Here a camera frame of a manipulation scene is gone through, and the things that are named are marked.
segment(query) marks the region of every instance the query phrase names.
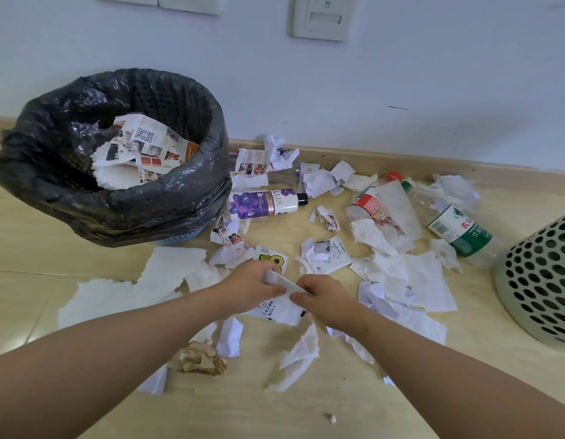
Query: person's right arm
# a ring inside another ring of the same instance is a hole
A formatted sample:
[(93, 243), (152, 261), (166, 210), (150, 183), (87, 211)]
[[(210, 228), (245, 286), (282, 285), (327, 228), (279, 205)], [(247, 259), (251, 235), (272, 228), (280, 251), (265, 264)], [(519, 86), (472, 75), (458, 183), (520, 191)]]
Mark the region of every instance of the person's right arm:
[(366, 308), (329, 276), (291, 300), (357, 339), (440, 438), (565, 438), (565, 405), (484, 362)]

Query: wall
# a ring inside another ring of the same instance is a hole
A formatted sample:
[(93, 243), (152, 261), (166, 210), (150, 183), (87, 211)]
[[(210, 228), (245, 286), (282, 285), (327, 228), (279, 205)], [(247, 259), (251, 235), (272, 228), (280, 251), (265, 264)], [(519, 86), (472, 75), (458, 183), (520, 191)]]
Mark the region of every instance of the wall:
[(346, 43), (290, 36), (291, 4), (0, 0), (0, 116), (148, 66), (208, 87), (231, 137), (565, 169), (565, 0), (361, 0)]

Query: person's left arm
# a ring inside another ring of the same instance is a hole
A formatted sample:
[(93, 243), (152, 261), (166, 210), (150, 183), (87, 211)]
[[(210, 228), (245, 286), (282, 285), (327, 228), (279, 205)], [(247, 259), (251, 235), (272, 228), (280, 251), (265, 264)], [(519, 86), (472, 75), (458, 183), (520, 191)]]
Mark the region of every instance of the person's left arm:
[(197, 332), (282, 295), (250, 260), (210, 288), (89, 320), (0, 356), (0, 437), (77, 437), (134, 391)]

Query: wooden baseboard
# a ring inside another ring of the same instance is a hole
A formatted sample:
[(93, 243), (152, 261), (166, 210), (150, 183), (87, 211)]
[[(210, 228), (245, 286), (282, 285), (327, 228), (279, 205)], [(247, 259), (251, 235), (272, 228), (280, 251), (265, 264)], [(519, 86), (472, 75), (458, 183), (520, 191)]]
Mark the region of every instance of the wooden baseboard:
[[(12, 127), (14, 122), (15, 120), (12, 118), (0, 117), (0, 139), (2, 130)], [(264, 148), (261, 141), (230, 139), (230, 143), (233, 150), (240, 147)], [(433, 173), (442, 176), (458, 174), (477, 185), (485, 187), (521, 188), (565, 194), (565, 171), (542, 171), (525, 166), (441, 159), (419, 155), (293, 145), (288, 145), (288, 147), (301, 149), (299, 156), (301, 162), (319, 163), (322, 168), (329, 170), (339, 161), (345, 160), (358, 174), (365, 176), (377, 173), (380, 177), (383, 177), (390, 171), (397, 171), (403, 177), (432, 181)]]

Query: black trash bag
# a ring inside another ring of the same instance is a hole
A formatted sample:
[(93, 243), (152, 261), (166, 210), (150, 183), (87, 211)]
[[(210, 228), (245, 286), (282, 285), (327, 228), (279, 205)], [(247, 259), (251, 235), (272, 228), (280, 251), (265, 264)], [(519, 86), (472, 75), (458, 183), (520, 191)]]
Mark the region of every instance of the black trash bag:
[[(158, 180), (107, 191), (91, 157), (129, 112), (152, 117), (200, 149)], [(81, 77), (26, 104), (2, 135), (0, 185), (23, 202), (102, 246), (186, 235), (222, 210), (231, 190), (229, 141), (221, 106), (197, 81), (128, 69)]]

